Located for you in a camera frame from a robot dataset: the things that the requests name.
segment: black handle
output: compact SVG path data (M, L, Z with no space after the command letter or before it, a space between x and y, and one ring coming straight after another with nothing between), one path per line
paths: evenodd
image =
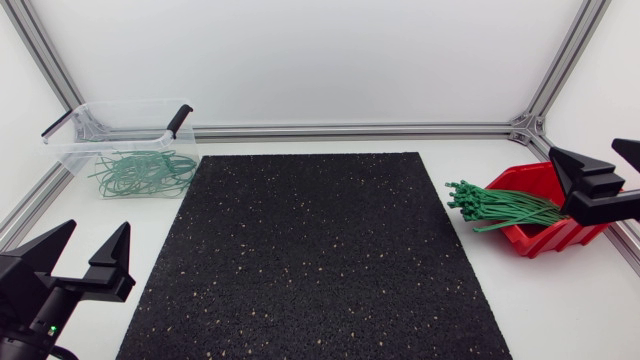
M187 104L182 105L169 123L169 126L167 126L167 130L171 130L171 132L173 132L174 139L176 138L176 133L178 132L178 129L180 129L180 126L182 126L184 119L186 119L187 115L189 115L189 113L192 111L193 109L191 108L191 106Z
M49 127L47 128L47 130L45 130L45 131L42 133L42 135L40 135L40 136L42 136L42 137L47 136L50 132L52 132L54 129L56 129L56 128L58 127L58 125L60 125L60 124L61 124L61 123L62 123L62 122L67 118L67 116L69 116L69 114L71 114L72 112L73 112L73 109L72 109L72 110L67 111L66 113L64 113L64 115L62 115L62 116L60 117L60 119L56 120L56 122L54 122L53 124L51 124L51 126L49 126Z

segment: speckled rubber mat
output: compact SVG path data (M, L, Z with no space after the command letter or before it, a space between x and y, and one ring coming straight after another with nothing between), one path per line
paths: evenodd
M205 157L119 358L511 357L403 153Z

